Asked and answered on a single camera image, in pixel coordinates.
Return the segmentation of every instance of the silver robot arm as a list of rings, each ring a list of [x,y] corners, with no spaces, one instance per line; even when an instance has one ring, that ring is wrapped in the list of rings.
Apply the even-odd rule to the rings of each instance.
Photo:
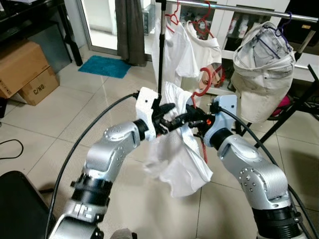
[[[102,138],[91,147],[80,178],[71,184],[75,188],[74,193],[50,239],[103,238],[104,234],[97,224],[106,214],[112,185],[127,154],[142,140],[151,141],[157,134],[168,133],[187,122],[190,127],[198,127],[202,131],[204,143],[218,150],[220,160],[242,186],[254,213],[258,239],[306,238],[297,225],[297,221],[302,220],[301,216],[292,211],[284,173],[241,136],[231,133],[233,118],[223,112],[207,115],[199,108],[195,110],[187,106],[187,114],[167,122],[162,116],[172,105],[157,108],[156,114],[153,114],[156,102],[159,104],[157,93],[142,88],[136,105],[139,120],[106,129]],[[211,111],[214,105],[236,114],[237,98],[219,96]]]
[[[211,111],[216,107],[236,114],[236,99],[218,96]],[[215,123],[204,135],[204,142],[218,150],[223,165],[241,185],[254,214],[257,238],[306,239],[298,227],[301,214],[292,210],[285,174],[240,135],[232,134],[233,123],[226,113],[216,112]]]
[[[102,138],[92,145],[81,176],[71,184],[74,193],[49,239],[104,237],[97,224],[106,214],[111,188],[125,157],[140,145],[141,140],[156,138],[152,107],[158,97],[156,92],[142,88],[136,103],[138,120],[106,129]]]

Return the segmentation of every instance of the floor mat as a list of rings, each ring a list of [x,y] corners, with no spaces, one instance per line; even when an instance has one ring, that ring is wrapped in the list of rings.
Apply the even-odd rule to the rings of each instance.
[[[126,64],[122,60],[102,56],[92,56],[84,63],[79,71],[122,79],[125,77],[130,67],[130,65]]]

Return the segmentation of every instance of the pink object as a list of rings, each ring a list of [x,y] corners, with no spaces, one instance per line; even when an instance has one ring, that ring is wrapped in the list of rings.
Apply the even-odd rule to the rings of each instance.
[[[271,116],[277,116],[279,115],[283,110],[281,109],[281,107],[285,107],[291,104],[291,100],[290,98],[286,95],[283,100],[280,102],[280,104],[277,106],[277,108],[275,109],[275,111],[272,113]]]

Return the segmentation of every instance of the purple clothes hanger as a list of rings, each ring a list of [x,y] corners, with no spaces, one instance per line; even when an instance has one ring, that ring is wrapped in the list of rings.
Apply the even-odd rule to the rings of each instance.
[[[286,26],[286,25],[288,25],[290,22],[291,22],[291,20],[292,20],[292,16],[293,16],[293,14],[290,12],[290,11],[288,11],[287,12],[289,15],[290,15],[290,18],[289,18],[289,20],[287,21],[287,22],[285,22],[285,23],[283,23],[281,26],[279,26],[277,29],[274,29],[273,27],[271,27],[271,26],[263,26],[264,28],[270,28],[270,29],[272,29],[272,30],[274,30],[275,31],[275,36],[276,37],[282,37],[283,38],[283,40],[285,41],[285,43],[286,43],[286,47],[287,47],[287,49],[289,50],[289,51],[292,51],[292,48],[289,46],[289,44],[288,44],[288,41],[287,41],[287,39],[285,38],[285,36],[284,36],[284,26]],[[277,57],[278,57],[278,59],[280,59],[280,57],[274,52],[274,50],[272,50],[262,39],[260,39],[259,37],[257,37],[263,44],[265,44]]]

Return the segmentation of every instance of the red object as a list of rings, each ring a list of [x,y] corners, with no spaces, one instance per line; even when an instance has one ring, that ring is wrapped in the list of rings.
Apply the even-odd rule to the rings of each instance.
[[[179,23],[179,20],[178,20],[178,18],[177,18],[177,16],[176,16],[176,13],[178,12],[178,8],[179,8],[179,0],[177,0],[177,8],[176,8],[176,10],[174,11],[174,13],[173,14],[165,14],[165,16],[169,16],[170,18],[170,21],[172,22],[172,23],[174,23],[176,26],[178,25],[178,23]],[[174,32],[169,26],[166,26],[171,32]]]
[[[283,109],[282,108],[284,108],[284,107],[286,107],[286,106],[289,106],[291,104],[291,100],[290,100],[290,98],[286,95],[284,98],[283,98],[283,100],[280,102],[280,104],[277,106],[277,108],[275,109],[275,111],[272,113],[272,115],[271,116],[277,116],[277,115],[279,115],[282,111],[283,111]]]
[[[198,31],[199,33],[205,35],[206,33],[208,33],[212,38],[214,38],[214,35],[210,32],[210,30],[207,27],[207,23],[206,23],[206,18],[209,17],[210,14],[210,2],[209,1],[205,1],[205,3],[208,4],[208,12],[205,16],[203,16],[199,21],[192,21],[191,23],[194,24],[196,31]],[[198,25],[199,23],[204,22],[205,24],[205,30],[202,31],[199,29]]]
[[[206,71],[208,73],[208,83],[207,83],[207,86],[206,88],[201,92],[201,93],[198,93],[198,92],[194,92],[192,95],[191,95],[191,100],[193,101],[193,105],[194,105],[194,108],[196,108],[196,102],[195,102],[195,99],[194,99],[194,96],[203,96],[206,94],[206,92],[208,91],[209,87],[211,86],[211,74],[210,74],[210,70],[206,67],[203,67],[200,69],[200,71]],[[204,161],[205,163],[208,162],[208,159],[207,159],[207,152],[206,152],[206,146],[203,142],[203,140],[201,139],[201,147],[203,149],[203,153],[204,153]]]
[[[224,81],[225,81],[225,78],[226,78],[225,69],[222,66],[220,66],[220,67],[222,68],[222,74],[221,74],[220,81],[218,82],[218,84],[214,85],[214,87],[216,87],[216,88],[221,87],[224,84]]]

